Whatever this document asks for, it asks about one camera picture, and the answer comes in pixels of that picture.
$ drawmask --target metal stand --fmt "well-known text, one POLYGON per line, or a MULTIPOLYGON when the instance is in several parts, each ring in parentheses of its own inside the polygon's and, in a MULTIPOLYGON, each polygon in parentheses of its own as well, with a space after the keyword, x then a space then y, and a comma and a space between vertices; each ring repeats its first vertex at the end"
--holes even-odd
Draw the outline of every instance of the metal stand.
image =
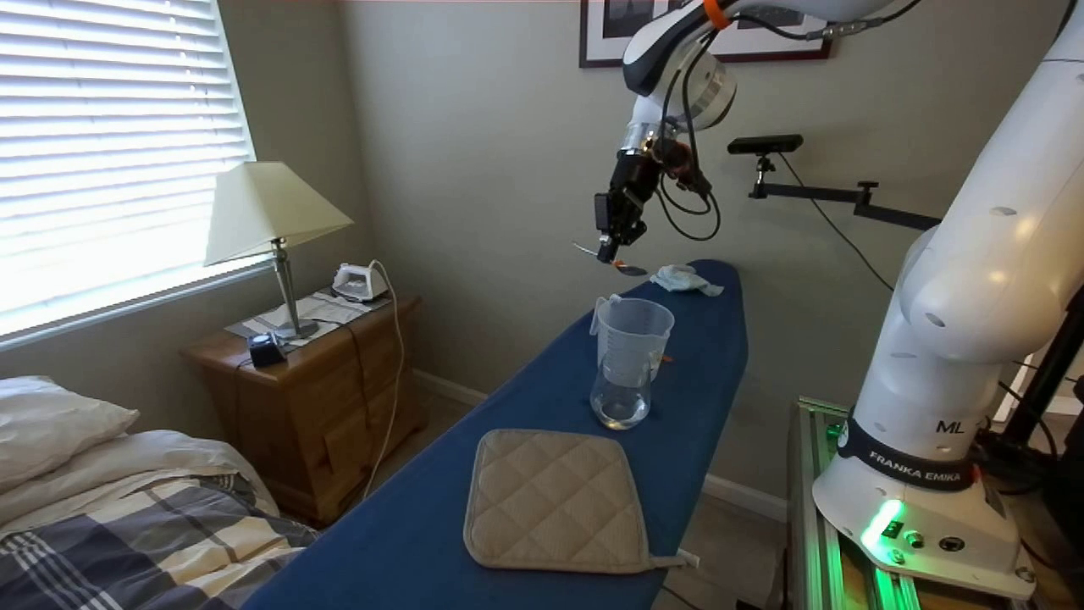
POLYGON ((928 232, 935 223, 943 223, 938 218, 921 218, 921 215, 904 215, 904 211, 890 211, 890 207, 873 207, 873 181, 861 181, 857 189, 826 189, 826 185, 793 185, 793 184, 768 184, 768 173, 777 173, 774 166, 774 153, 796 153, 803 147, 803 137, 757 137, 757 140, 735 140, 730 147, 731 156, 757 156, 757 184, 751 184, 751 201, 767 201, 767 197, 800 197, 800 201, 830 201, 830 202, 853 202, 853 218, 870 218, 881 223, 901 223, 901 226, 916 226, 916 232, 928 232))
POLYGON ((286 312, 290 316, 290 340, 309 340, 309 334, 319 332, 319 326, 315 326, 311 317, 297 317, 297 304, 295 304, 295 267, 290 267, 290 259, 288 259, 288 250, 286 250, 286 242, 275 236, 270 249, 275 249, 279 291, 281 291, 286 312))

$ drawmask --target framed picture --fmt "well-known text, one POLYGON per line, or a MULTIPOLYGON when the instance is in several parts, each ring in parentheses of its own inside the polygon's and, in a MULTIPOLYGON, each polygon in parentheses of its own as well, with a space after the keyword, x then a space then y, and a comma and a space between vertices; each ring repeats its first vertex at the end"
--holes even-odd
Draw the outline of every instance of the framed picture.
MULTIPOLYGON (((619 66, 632 38, 653 17, 685 8, 689 0, 581 0, 581 66, 619 66)), ((767 8, 757 17, 783 32, 820 32, 822 21, 767 8)), ((826 58, 826 41, 790 41, 760 23, 725 28, 711 55, 730 62, 783 62, 783 58, 826 58)))

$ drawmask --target lamp base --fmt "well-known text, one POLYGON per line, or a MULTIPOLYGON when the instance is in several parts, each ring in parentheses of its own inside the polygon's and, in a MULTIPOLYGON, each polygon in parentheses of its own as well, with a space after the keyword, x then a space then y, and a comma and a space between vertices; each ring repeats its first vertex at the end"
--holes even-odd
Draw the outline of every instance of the lamp base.
POLYGON ((281 341, 306 341, 306 340, 311 340, 319 332, 319 321, 315 317, 297 317, 297 321, 286 321, 286 326, 279 326, 279 334, 281 334, 281 341))

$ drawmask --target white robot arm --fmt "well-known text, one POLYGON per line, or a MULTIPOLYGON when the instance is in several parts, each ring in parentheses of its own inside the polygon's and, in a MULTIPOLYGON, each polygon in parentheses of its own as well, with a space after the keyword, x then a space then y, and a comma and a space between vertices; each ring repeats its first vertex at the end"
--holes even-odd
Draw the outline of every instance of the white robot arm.
MULTIPOLYGON (((715 125, 735 84, 697 62, 705 38, 757 8, 790 8, 853 34, 890 0, 705 0, 648 23, 622 58, 636 92, 606 197, 601 260, 643 235, 662 173, 705 192, 673 131, 715 125), (692 82, 692 110, 671 105, 692 82)), ((1002 120, 944 219, 908 250, 820 514, 895 573, 1027 601, 1031 563, 1013 520, 969 462, 1005 361, 1039 348, 1084 282, 1084 12, 1002 120)))

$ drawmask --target beige pot holder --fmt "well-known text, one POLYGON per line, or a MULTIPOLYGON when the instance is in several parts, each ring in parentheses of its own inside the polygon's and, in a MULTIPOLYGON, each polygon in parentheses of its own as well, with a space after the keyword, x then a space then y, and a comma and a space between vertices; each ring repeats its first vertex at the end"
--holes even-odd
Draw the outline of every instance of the beige pot holder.
POLYGON ((463 543, 496 569, 643 573, 651 557, 622 448, 592 435, 490 430, 478 442, 463 543))

